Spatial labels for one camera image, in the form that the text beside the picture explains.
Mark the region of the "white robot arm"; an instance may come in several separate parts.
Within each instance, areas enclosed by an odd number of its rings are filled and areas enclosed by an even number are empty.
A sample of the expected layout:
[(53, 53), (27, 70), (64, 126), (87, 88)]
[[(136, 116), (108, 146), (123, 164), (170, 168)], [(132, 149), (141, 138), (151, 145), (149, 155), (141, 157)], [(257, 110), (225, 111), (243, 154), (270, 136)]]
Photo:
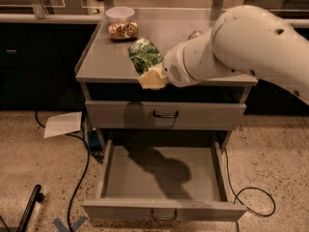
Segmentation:
[(254, 6), (228, 10), (208, 33), (170, 49), (138, 81), (144, 89), (158, 90), (238, 73), (275, 84), (309, 104), (308, 40), (284, 19)]

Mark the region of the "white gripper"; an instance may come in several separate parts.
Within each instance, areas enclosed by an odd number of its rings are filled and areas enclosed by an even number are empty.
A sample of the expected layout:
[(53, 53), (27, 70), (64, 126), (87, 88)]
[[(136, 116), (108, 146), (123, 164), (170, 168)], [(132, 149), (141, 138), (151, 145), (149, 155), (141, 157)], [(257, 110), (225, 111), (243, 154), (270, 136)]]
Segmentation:
[(212, 78), (234, 76), (212, 52), (211, 32), (180, 43), (163, 59), (138, 77), (143, 89), (159, 90), (169, 82), (177, 87), (199, 84)]

